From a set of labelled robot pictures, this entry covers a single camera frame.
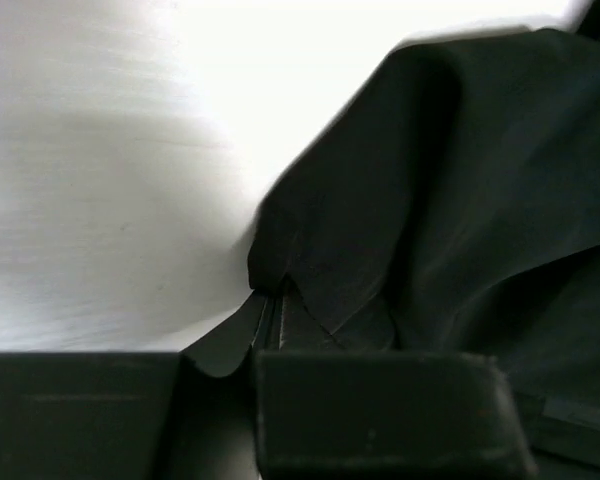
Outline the black shorts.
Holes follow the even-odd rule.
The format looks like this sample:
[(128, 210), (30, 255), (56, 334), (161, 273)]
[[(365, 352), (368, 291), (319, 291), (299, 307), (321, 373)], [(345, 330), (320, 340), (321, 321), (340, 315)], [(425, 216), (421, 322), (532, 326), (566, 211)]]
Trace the black shorts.
[(533, 479), (600, 479), (600, 1), (391, 52), (266, 196), (248, 274), (289, 348), (491, 358)]

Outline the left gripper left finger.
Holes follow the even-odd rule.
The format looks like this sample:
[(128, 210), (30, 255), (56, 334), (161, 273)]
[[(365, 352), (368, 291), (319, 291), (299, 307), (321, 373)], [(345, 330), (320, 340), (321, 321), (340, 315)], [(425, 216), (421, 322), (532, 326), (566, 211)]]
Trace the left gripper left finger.
[(175, 352), (0, 352), (0, 479), (255, 479), (253, 294)]

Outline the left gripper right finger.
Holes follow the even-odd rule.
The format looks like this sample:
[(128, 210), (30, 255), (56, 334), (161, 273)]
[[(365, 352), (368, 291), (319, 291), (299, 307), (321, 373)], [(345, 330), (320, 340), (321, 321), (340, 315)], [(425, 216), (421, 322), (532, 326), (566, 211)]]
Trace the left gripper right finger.
[(292, 349), (271, 303), (253, 349), (265, 479), (533, 479), (509, 385), (466, 353)]

